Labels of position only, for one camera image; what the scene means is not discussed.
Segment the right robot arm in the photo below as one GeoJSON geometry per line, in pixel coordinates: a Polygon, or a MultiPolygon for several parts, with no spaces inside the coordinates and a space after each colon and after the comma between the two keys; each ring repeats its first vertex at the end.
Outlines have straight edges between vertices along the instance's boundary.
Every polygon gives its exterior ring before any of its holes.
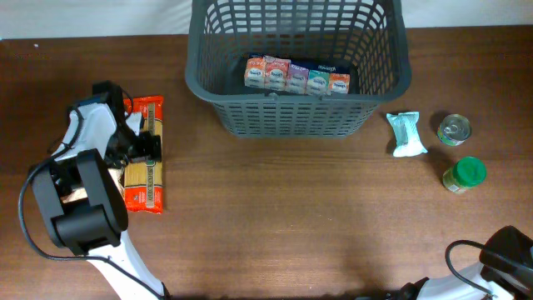
{"type": "Polygon", "coordinates": [[[387,299],[514,300],[532,299],[532,239],[513,226],[494,233],[486,243],[457,240],[445,250],[451,274],[407,283],[387,299]],[[456,270],[451,251],[459,246],[480,250],[479,262],[456,270]]]}

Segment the beige paper bag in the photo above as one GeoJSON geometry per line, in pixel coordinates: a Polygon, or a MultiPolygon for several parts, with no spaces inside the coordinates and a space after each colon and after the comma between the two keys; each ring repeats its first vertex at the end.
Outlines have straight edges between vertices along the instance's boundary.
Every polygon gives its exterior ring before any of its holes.
{"type": "MultiPolygon", "coordinates": [[[[112,177],[112,180],[117,187],[122,198],[125,197],[125,188],[121,182],[124,174],[124,168],[109,168],[108,172],[112,177]]],[[[87,197],[87,192],[84,187],[78,187],[72,190],[67,196],[61,197],[60,200],[63,204],[72,203],[87,197]]]]}

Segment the green lid jar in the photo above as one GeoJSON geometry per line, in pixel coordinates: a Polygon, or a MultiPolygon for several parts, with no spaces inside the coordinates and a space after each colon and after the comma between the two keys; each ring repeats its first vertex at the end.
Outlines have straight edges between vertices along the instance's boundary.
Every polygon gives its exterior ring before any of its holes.
{"type": "Polygon", "coordinates": [[[465,193],[486,179],[486,165],[476,157],[464,157],[447,169],[442,176],[445,188],[453,193],[465,193]]]}

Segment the grey plastic shopping basket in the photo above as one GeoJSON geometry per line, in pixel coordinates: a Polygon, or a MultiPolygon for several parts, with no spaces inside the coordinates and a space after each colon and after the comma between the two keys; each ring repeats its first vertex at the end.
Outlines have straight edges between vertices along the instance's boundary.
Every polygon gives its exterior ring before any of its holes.
{"type": "Polygon", "coordinates": [[[348,136],[410,85],[401,1],[195,1],[186,81],[237,136],[348,136]]]}

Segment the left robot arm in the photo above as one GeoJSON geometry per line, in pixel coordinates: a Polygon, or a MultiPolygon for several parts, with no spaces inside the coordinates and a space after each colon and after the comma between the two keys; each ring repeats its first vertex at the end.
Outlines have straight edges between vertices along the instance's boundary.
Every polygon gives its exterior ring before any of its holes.
{"type": "Polygon", "coordinates": [[[164,283],[150,273],[128,234],[124,197],[110,169],[162,160],[162,139],[143,130],[142,115],[126,105],[127,92],[114,82],[93,84],[92,94],[67,110],[67,131],[51,157],[29,172],[31,188],[47,233],[69,256],[44,252],[23,235],[41,257],[86,261],[121,299],[168,299],[164,283]]]}

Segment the orange spaghetti packet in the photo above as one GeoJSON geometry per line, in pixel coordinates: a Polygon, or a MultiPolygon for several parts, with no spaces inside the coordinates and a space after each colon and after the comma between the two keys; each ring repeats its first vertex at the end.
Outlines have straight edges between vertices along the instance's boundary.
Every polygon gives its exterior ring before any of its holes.
{"type": "MultiPolygon", "coordinates": [[[[133,104],[124,99],[127,112],[142,116],[140,132],[154,136],[163,134],[163,96],[137,97],[133,104]]],[[[129,164],[124,171],[124,200],[131,212],[163,213],[162,162],[137,162],[129,164]]]]}

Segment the teal white wipes packet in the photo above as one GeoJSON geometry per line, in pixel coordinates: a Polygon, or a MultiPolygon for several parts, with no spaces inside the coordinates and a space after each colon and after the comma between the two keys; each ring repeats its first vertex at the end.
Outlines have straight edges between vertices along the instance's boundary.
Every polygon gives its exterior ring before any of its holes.
{"type": "Polygon", "coordinates": [[[392,153],[395,158],[414,157],[428,153],[417,130],[416,125],[419,118],[418,112],[388,113],[386,115],[396,138],[396,148],[392,153]]]}

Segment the silver top tin can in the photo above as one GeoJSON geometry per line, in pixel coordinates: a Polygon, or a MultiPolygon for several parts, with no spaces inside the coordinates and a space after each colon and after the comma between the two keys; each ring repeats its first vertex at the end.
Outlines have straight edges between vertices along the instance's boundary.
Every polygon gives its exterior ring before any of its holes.
{"type": "Polygon", "coordinates": [[[437,130],[437,137],[446,145],[456,147],[472,134],[470,121],[460,114],[444,117],[437,130]]]}

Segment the multicolour tissue multipack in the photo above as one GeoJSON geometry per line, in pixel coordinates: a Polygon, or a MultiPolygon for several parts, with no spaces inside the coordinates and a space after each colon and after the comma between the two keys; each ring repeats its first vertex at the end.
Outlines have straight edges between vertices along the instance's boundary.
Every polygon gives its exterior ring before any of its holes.
{"type": "Polygon", "coordinates": [[[354,67],[253,53],[243,75],[246,87],[312,96],[348,94],[354,67]]]}

